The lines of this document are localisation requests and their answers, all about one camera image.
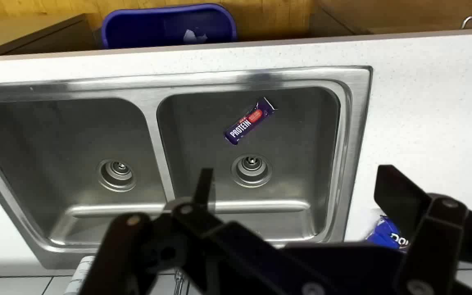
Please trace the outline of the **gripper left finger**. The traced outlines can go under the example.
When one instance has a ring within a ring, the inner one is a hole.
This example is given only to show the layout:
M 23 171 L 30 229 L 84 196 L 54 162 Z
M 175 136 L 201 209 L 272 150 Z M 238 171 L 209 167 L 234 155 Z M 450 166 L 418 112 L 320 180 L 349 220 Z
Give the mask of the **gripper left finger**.
M 123 213 L 110 223 L 80 295 L 148 295 L 177 269 L 202 295 L 327 295 L 322 275 L 238 222 L 209 210 L 214 175 L 204 168 L 191 201 L 155 220 Z

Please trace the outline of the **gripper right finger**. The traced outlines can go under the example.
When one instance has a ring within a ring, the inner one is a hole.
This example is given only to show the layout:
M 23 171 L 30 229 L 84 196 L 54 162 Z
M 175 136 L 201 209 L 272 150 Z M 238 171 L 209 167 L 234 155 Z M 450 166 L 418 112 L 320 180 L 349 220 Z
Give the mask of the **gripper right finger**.
M 426 193 L 392 165 L 377 169 L 375 203 L 411 239 L 395 277 L 398 295 L 472 295 L 458 282 L 472 264 L 472 211 L 447 195 Z

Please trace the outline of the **stainless steel double sink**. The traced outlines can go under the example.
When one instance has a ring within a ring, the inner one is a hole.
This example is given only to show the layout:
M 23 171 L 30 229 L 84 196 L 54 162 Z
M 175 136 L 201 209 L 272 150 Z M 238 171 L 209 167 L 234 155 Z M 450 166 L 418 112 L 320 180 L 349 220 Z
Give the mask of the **stainless steel double sink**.
M 158 217 L 213 168 L 210 208 L 264 240 L 344 240 L 371 66 L 0 84 L 0 205 L 47 269 L 96 253 L 112 220 Z M 224 132 L 266 97 L 238 145 Z

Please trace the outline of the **blue snack packet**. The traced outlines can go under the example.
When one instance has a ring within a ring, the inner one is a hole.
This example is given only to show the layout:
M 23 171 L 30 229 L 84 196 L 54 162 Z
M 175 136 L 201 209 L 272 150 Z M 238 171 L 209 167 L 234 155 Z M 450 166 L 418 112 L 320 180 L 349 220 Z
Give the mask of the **blue snack packet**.
M 374 212 L 377 218 L 372 230 L 366 235 L 365 241 L 400 252 L 407 252 L 410 239 L 403 235 L 403 232 L 384 211 L 375 209 Z

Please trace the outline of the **chrome tap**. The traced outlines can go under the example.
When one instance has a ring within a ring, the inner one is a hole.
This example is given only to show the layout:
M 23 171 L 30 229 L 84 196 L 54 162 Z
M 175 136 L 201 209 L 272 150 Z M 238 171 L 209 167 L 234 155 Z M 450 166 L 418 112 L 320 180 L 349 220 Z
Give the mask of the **chrome tap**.
M 185 284 L 185 276 L 178 269 L 175 270 L 174 280 L 175 280 L 175 287 L 174 287 L 173 295 L 182 295 L 182 288 Z

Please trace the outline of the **purple snack bar wrapper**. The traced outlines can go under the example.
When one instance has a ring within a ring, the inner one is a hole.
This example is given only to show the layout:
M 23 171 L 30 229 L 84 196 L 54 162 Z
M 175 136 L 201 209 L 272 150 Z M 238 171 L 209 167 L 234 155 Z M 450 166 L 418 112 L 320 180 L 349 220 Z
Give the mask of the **purple snack bar wrapper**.
M 262 121 L 274 114 L 276 110 L 277 108 L 266 97 L 259 98 L 244 116 L 225 130 L 225 139 L 232 145 L 238 145 L 241 139 L 246 137 Z

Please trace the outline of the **white plastic bottle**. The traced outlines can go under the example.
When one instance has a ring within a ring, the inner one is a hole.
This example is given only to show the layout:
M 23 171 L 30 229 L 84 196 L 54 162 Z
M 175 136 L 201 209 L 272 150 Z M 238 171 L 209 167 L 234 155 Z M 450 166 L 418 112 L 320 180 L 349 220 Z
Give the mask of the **white plastic bottle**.
M 70 282 L 68 283 L 63 295 L 78 295 L 82 288 L 85 278 L 90 271 L 95 256 L 84 256 L 77 265 Z

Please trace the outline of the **blue plastic bin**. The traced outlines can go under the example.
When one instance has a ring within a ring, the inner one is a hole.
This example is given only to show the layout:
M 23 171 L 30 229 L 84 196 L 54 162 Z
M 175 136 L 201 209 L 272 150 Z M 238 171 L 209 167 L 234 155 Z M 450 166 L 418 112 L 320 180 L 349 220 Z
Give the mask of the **blue plastic bin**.
M 105 17 L 100 31 L 105 49 L 238 41 L 233 16 L 222 5 L 210 2 L 119 9 Z

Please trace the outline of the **brown cabinet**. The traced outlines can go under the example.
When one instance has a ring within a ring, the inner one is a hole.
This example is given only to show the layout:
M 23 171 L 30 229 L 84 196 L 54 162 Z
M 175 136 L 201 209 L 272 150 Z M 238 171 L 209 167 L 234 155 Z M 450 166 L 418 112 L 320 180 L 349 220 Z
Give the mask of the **brown cabinet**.
M 83 14 L 0 19 L 0 55 L 79 52 L 98 48 Z

